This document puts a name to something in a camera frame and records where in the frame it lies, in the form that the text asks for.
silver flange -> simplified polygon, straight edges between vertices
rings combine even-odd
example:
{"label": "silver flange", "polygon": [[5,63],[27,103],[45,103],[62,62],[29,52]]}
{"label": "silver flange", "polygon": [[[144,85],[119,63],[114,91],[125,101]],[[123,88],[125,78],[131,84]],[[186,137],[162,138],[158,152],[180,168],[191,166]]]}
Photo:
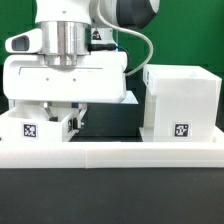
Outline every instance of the silver flange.
{"label": "silver flange", "polygon": [[78,55],[86,55],[91,41],[88,24],[76,22],[41,22],[47,66],[75,67]]}

green background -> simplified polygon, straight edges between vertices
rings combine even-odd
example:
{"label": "green background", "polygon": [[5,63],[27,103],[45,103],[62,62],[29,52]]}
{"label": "green background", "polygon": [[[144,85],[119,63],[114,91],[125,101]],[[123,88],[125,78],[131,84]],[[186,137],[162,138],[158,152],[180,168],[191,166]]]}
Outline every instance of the green background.
{"label": "green background", "polygon": [[[0,0],[0,5],[2,71],[7,57],[5,40],[35,26],[36,4],[34,0]],[[224,76],[223,0],[161,0],[159,14],[141,32],[154,44],[150,63],[200,65],[220,77]],[[147,46],[138,38],[119,34],[119,44],[129,50],[131,68],[147,56]]]}

white container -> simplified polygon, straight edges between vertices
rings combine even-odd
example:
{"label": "white container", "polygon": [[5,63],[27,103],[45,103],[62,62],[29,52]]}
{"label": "white container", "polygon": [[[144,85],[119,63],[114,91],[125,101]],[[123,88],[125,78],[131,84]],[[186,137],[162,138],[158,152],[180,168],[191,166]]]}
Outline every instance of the white container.
{"label": "white container", "polygon": [[0,116],[1,142],[64,142],[78,131],[73,128],[77,109],[51,107],[58,122],[39,106],[20,105]]}
{"label": "white container", "polygon": [[211,142],[221,79],[198,66],[146,65],[144,141]]}

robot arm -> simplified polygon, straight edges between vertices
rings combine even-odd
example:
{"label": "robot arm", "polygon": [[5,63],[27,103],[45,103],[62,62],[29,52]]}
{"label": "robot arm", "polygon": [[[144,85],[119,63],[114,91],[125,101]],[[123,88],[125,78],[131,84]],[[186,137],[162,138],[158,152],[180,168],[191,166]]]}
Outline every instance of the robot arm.
{"label": "robot arm", "polygon": [[[90,2],[90,16],[94,27],[104,27],[97,16],[98,0]],[[111,24],[143,29],[156,16],[160,0],[101,0],[100,11]]]}

black surface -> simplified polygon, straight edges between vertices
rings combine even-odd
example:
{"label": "black surface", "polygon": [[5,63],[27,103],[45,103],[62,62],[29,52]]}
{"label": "black surface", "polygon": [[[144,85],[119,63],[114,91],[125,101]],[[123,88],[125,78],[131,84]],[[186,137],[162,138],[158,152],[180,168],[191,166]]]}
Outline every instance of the black surface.
{"label": "black surface", "polygon": [[4,224],[223,224],[223,169],[1,170]]}

